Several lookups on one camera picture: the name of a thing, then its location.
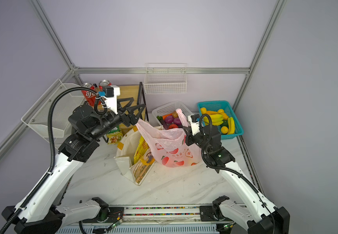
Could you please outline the pink plastic grocery bag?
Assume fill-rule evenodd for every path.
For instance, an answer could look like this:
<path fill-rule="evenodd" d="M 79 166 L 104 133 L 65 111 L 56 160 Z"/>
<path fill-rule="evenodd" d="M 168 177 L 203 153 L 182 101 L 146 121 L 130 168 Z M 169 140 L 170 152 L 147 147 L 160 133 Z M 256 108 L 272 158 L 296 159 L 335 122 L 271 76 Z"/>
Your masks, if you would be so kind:
<path fill-rule="evenodd" d="M 175 168 L 194 166 L 202 161 L 201 149 L 196 144 L 186 144 L 182 128 L 159 130 L 143 120 L 135 126 L 159 164 Z"/>

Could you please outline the white canvas tote bag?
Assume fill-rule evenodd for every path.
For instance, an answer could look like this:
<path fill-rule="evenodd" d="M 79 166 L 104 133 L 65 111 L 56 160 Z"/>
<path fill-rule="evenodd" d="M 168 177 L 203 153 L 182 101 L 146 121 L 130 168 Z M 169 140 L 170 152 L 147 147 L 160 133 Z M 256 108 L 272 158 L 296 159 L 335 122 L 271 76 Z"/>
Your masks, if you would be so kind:
<path fill-rule="evenodd" d="M 138 186 L 155 163 L 151 149 L 137 127 L 129 130 L 118 142 L 114 159 L 121 175 Z"/>

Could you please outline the yellow chips bag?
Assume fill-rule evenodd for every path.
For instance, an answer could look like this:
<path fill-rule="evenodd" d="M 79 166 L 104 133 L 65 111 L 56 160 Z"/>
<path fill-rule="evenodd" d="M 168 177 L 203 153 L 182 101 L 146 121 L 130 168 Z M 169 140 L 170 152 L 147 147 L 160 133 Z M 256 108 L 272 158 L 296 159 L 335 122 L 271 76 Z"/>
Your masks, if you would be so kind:
<path fill-rule="evenodd" d="M 141 136 L 139 139 L 139 143 L 135 151 L 134 157 L 133 157 L 133 163 L 136 164 L 140 159 L 142 159 L 148 149 L 149 149 L 149 146 L 147 142 Z"/>

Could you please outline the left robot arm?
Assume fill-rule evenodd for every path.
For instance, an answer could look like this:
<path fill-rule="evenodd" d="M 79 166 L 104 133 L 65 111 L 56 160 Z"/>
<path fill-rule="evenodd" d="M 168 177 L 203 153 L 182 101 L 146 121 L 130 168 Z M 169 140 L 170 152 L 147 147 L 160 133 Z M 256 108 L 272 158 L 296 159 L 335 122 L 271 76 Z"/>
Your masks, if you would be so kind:
<path fill-rule="evenodd" d="M 54 234 L 69 224 L 109 213 L 108 204 L 98 197 L 70 207 L 56 206 L 54 201 L 75 172 L 88 161 L 99 146 L 100 139 L 120 124 L 136 125 L 141 119 L 145 104 L 133 105 L 133 98 L 122 100 L 117 92 L 118 87 L 108 86 L 104 94 L 96 95 L 96 101 L 103 105 L 104 111 L 99 112 L 96 106 L 89 105 L 74 109 L 69 117 L 74 133 L 56 148 L 53 134 L 54 110 L 57 103 L 73 91 L 73 88 L 65 90 L 52 101 L 47 120 L 50 166 L 21 202 L 3 210 L 2 216 L 6 223 L 1 228 L 1 233 L 14 225 L 18 234 Z"/>

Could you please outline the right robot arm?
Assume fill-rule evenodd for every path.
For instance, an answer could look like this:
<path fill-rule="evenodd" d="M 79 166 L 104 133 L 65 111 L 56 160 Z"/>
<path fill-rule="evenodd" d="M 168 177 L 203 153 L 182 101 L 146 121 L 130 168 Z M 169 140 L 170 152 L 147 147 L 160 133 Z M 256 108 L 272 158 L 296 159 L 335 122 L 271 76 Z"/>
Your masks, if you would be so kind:
<path fill-rule="evenodd" d="M 242 199 L 244 207 L 223 196 L 214 201 L 216 219 L 230 219 L 249 234 L 287 234 L 290 214 L 284 207 L 278 208 L 246 177 L 232 154 L 222 146 L 221 134 L 212 124 L 203 126 L 203 119 L 210 115 L 188 116 L 191 124 L 184 127 L 185 143 L 197 145 L 206 166 L 219 173 Z"/>

